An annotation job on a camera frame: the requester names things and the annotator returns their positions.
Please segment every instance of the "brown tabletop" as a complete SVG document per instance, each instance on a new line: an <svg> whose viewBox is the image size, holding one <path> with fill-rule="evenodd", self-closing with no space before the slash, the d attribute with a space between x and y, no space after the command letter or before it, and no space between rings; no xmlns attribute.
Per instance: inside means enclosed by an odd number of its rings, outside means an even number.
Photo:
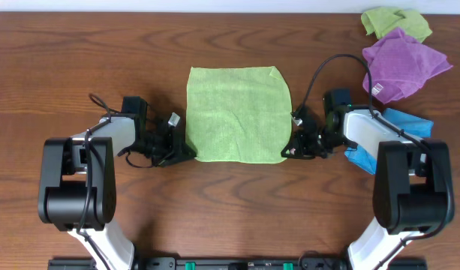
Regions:
<svg viewBox="0 0 460 270"><path fill-rule="evenodd" d="M434 121L451 152L454 221L402 253L431 269L460 269L460 16L426 16L425 44L455 67L386 107ZM358 14L0 13L0 269L44 269L52 257L87 257L83 246L37 213L44 141L94 125L125 95L162 114L185 115L190 67L276 66L301 102L318 65L336 53L361 55ZM352 59L326 66L308 105L323 116L323 93L350 87L366 103L364 70ZM276 165L201 163L134 169L116 162L116 218L146 255L298 257L338 254L373 218L374 178L344 156ZM135 158L136 162L145 162Z"/></svg>

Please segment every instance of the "robotic arm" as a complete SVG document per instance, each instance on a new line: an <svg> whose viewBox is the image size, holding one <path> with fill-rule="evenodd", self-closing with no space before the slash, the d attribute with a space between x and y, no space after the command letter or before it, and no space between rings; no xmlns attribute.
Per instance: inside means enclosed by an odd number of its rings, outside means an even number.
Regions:
<svg viewBox="0 0 460 270"><path fill-rule="evenodd" d="M282 152L288 158L327 158L336 146L362 146L377 158L373 195L375 217L362 236L345 250L343 258L320 257L292 260L174 259L141 258L133 243L125 238L113 219L116 210L116 181L113 158L139 152L163 167L186 161L195 153L175 132L179 117L159 121L156 132L146 131L147 103L139 97L125 97L122 111L104 116L88 133L62 139L49 139L44 146L38 214L44 223L77 238L93 260L51 260L48 269L111 270L373 270L426 269L421 260L393 259L410 241L426 236L452 220L453 201L447 200L451 173L449 152L444 142L423 140L437 158L432 160L410 140L376 121L366 106L354 106L348 90L337 89L325 95L326 124L317 122L304 109L294 121L302 129ZM86 143L91 144L88 166ZM82 181L63 181L62 176L92 173L91 199L86 221L78 232L86 204L87 186ZM409 175L425 177L423 184L411 184Z"/></svg>

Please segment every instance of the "yellow-green cloth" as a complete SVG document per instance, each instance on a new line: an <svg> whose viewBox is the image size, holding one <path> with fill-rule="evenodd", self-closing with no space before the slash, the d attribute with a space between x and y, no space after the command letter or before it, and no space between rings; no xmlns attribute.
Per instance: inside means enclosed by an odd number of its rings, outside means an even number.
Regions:
<svg viewBox="0 0 460 270"><path fill-rule="evenodd" d="M390 33L396 27L401 27L406 35L416 38L422 43L432 31L428 22L414 10L401 10L397 7L378 7L362 14L362 23L366 34L375 33L378 39Z"/></svg>
<svg viewBox="0 0 460 270"><path fill-rule="evenodd" d="M191 68L186 143L199 161L275 164L291 135L291 99L276 67Z"/></svg>

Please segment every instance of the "blue cloth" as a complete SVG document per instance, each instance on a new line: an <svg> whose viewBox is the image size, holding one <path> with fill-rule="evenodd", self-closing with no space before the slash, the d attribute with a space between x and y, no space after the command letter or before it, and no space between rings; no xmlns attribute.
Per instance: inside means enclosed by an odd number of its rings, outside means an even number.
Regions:
<svg viewBox="0 0 460 270"><path fill-rule="evenodd" d="M395 109L385 109L383 117L388 120L388 122L402 128L405 133L413 134L422 138L428 138L431 136L431 128L433 127L432 121L422 119L414 115L409 115ZM358 145L356 150L348 148L347 151L344 152L344 155L347 156L349 161L355 163L358 167L364 169L368 173L372 175L376 173L377 161L365 149L363 149L363 147Z"/></svg>

